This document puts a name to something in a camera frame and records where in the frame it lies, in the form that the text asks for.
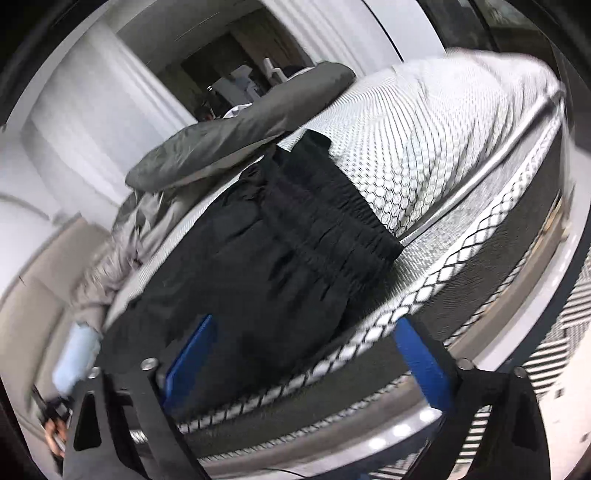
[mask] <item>ceiling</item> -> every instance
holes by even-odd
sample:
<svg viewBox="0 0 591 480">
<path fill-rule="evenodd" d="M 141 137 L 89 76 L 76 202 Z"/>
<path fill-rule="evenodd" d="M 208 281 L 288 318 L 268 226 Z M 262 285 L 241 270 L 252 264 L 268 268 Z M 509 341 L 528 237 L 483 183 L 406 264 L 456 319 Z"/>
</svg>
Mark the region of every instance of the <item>ceiling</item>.
<svg viewBox="0 0 591 480">
<path fill-rule="evenodd" d="M 224 35 L 228 24 L 259 8 L 258 0 L 122 0 L 111 19 L 117 18 L 121 39 L 158 73 Z M 132 18 L 127 21 L 126 15 Z"/>
</svg>

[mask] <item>black pants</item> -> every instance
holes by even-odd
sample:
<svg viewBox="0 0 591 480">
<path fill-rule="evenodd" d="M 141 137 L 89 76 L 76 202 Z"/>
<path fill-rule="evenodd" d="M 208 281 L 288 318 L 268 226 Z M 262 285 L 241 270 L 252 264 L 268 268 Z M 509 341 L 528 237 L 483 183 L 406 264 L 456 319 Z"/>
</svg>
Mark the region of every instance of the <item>black pants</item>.
<svg viewBox="0 0 591 480">
<path fill-rule="evenodd" d="M 402 251 L 329 147 L 308 131 L 245 170 L 106 333 L 98 365 L 137 368 L 211 314 L 218 339 L 178 420 L 306 366 Z"/>
</svg>

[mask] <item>blue gripper pad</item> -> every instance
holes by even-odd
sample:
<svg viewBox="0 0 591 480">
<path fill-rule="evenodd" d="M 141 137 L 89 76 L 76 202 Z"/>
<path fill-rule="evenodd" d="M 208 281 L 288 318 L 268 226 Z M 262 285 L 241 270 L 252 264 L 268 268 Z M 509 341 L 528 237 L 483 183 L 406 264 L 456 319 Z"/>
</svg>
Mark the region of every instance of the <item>blue gripper pad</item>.
<svg viewBox="0 0 591 480">
<path fill-rule="evenodd" d="M 217 323 L 211 315 L 199 324 L 187 345 L 180 351 L 166 374 L 162 408 L 168 414 L 190 393 L 196 372 L 205 363 L 212 345 L 217 340 Z"/>
<path fill-rule="evenodd" d="M 398 319 L 393 337 L 429 405 L 443 412 L 449 411 L 457 382 L 452 356 L 428 335 L 422 325 L 406 317 Z"/>
</svg>

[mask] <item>mattress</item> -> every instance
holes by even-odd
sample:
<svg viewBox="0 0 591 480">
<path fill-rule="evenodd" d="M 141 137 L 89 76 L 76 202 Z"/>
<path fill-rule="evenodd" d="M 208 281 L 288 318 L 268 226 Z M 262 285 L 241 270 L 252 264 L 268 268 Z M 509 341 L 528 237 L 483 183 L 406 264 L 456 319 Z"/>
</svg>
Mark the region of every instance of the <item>mattress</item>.
<svg viewBox="0 0 591 480">
<path fill-rule="evenodd" d="M 513 59 L 499 68 L 496 63 L 500 59 L 494 55 L 483 53 L 469 60 L 457 55 L 459 63 L 468 61 L 470 65 L 461 65 L 453 74 L 446 69 L 437 71 L 438 65 L 425 61 L 366 77 L 280 146 L 289 150 L 306 128 L 331 138 L 335 163 L 382 223 L 397 236 L 404 235 L 503 145 L 539 95 L 558 88 L 550 71 L 535 60 Z M 494 72 L 490 78 L 485 75 L 492 83 L 483 81 L 483 71 Z M 457 78 L 458 72 L 464 77 Z M 437 81 L 425 82 L 425 78 Z M 439 86 L 442 82 L 448 83 L 446 88 Z M 459 87 L 450 87 L 450 82 L 458 82 Z M 483 88 L 466 90 L 462 86 L 467 82 Z M 343 411 L 354 414 L 380 391 L 396 388 L 405 368 L 384 348 L 396 319 L 404 314 L 428 312 L 428 321 L 448 344 L 477 322 L 478 309 L 498 295 L 527 260 L 559 191 L 558 161 L 545 159 L 556 145 L 562 117 L 561 103 L 541 115 L 500 166 L 444 218 L 406 245 L 384 285 L 386 300 L 381 296 L 368 299 L 359 312 L 362 320 L 345 344 L 308 371 L 179 425 L 183 433 L 190 434 L 189 443 L 195 451 L 208 460 L 271 448 L 338 421 Z M 107 325 L 142 292 L 183 235 L 237 178 L 223 182 L 197 204 L 156 255 L 128 280 L 108 313 Z M 522 221 L 515 220 L 517 207 L 519 215 L 527 212 Z M 438 319 L 433 313 L 435 307 L 440 309 L 438 299 L 457 278 L 466 276 L 473 264 L 482 268 L 482 251 L 497 247 L 509 250 L 506 258 L 499 257 L 498 268 L 491 268 L 485 285 L 475 286 L 473 294 L 468 292 L 461 307 L 448 301 Z M 398 361 L 398 368 L 385 368 L 379 374 L 366 371 L 367 380 L 359 378 L 360 365 L 370 368 L 369 364 L 387 363 L 390 358 Z M 339 376 L 347 378 L 351 372 L 359 378 L 355 391 L 336 394 L 332 387 Z M 319 393 L 323 389 L 333 393 L 323 397 Z M 306 408 L 290 410 L 297 402 L 305 405 L 322 398 L 326 401 L 312 413 L 302 411 L 309 410 Z M 274 413 L 273 425 L 264 422 L 270 411 Z M 225 425 L 230 419 L 230 426 Z M 145 441 L 141 432 L 132 434 L 137 443 Z"/>
</svg>

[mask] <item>blue pad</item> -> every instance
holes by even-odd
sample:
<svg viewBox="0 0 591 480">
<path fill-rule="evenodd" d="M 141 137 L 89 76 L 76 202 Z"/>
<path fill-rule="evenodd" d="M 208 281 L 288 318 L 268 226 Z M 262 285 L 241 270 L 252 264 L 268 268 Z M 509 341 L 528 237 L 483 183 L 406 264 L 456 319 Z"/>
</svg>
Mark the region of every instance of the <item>blue pad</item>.
<svg viewBox="0 0 591 480">
<path fill-rule="evenodd" d="M 205 359 L 216 340 L 217 323 L 211 315 L 208 315 L 191 336 L 185 348 L 181 350 L 166 374 L 162 402 L 162 407 L 166 413 L 170 414 L 193 389 L 195 376 L 205 363 Z"/>
<path fill-rule="evenodd" d="M 453 405 L 450 378 L 408 319 L 398 319 L 393 336 L 429 405 L 443 412 L 450 411 Z"/>
</svg>

